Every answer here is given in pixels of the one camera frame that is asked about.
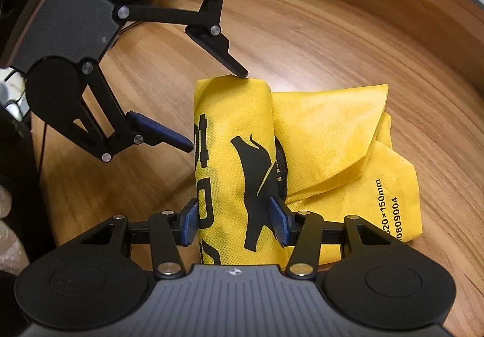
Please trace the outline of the yellow fabric shopping bag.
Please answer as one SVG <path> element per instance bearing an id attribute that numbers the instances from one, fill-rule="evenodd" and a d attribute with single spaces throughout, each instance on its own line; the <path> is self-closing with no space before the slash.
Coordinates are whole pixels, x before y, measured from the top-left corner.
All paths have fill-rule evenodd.
<path id="1" fill-rule="evenodd" d="M 409 241 L 423 232 L 414 165 L 396 153 L 385 84 L 274 92 L 232 75 L 195 87 L 195 180 L 202 262 L 286 265 L 273 196 L 330 222 L 358 215 Z"/>

